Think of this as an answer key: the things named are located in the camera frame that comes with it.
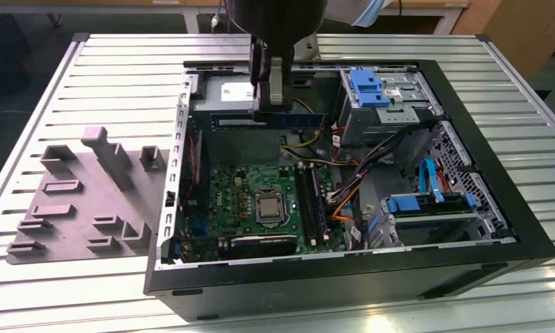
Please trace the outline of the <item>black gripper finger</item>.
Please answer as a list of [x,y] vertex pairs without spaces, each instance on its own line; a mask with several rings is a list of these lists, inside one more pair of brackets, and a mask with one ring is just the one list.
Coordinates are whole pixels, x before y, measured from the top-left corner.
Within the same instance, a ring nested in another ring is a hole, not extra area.
[[292,109],[294,46],[282,48],[270,59],[270,111],[290,112]]
[[252,118],[255,121],[264,121],[267,118],[264,112],[270,105],[270,71],[271,56],[267,52],[267,45],[262,39],[251,36],[249,73],[254,87]]

